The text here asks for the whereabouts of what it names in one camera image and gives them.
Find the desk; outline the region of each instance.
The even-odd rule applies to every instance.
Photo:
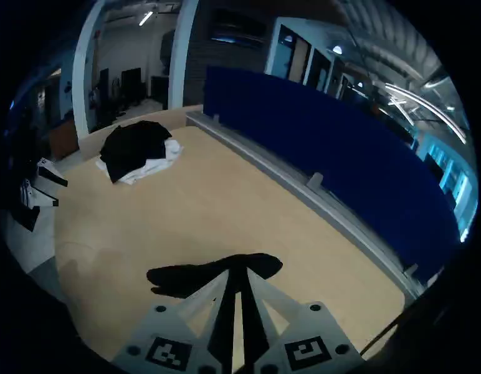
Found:
[[[94,159],[65,174],[57,268],[80,336],[99,355],[111,360],[153,303],[178,301],[150,291],[148,269],[237,253],[277,256],[284,265],[270,282],[323,301],[358,350],[402,311],[402,292],[294,195],[200,129],[171,133],[182,155],[132,186],[112,185]]]

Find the blue wall panel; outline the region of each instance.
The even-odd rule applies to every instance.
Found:
[[[204,94],[205,114],[308,175],[320,172],[405,265],[418,264],[419,280],[460,246],[435,179],[381,122],[310,87],[244,70],[208,68]]]

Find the black bolt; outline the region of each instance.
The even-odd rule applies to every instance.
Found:
[[[348,344],[339,344],[336,347],[336,353],[338,355],[344,355],[349,350],[350,350],[350,346]]]
[[[273,363],[269,363],[268,365],[264,365],[261,368],[261,374],[277,374],[279,372],[279,368],[274,365]]]
[[[209,365],[200,367],[198,370],[199,374],[216,374],[216,370],[214,367],[210,367]]]
[[[140,348],[138,348],[136,345],[130,345],[126,351],[132,356],[138,356],[140,354]]]

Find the door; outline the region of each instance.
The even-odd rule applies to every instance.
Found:
[[[313,53],[307,86],[323,91],[330,70],[330,61],[315,49]]]
[[[310,45],[300,37],[297,37],[294,54],[292,56],[291,69],[289,70],[289,80],[296,83],[303,82],[309,53]]]
[[[311,46],[298,34],[280,26],[279,41],[275,49],[272,75],[302,83]]]

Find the ceiling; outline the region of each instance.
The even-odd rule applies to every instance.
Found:
[[[171,13],[177,14],[181,7],[181,0],[170,1],[136,1],[115,0],[107,5],[105,19],[106,27],[125,26],[139,23],[150,11],[154,14]]]
[[[329,24],[329,48],[341,46],[340,59],[350,69],[366,72],[372,81],[387,82],[408,89],[444,111],[469,131],[463,106],[447,75],[429,87],[435,75],[444,72],[442,64],[415,27],[385,0],[333,0],[346,20],[346,26]],[[384,101],[390,93],[379,91]],[[418,104],[407,100],[403,107],[411,112]],[[437,117],[423,107],[411,113],[412,119],[425,118],[429,125]]]

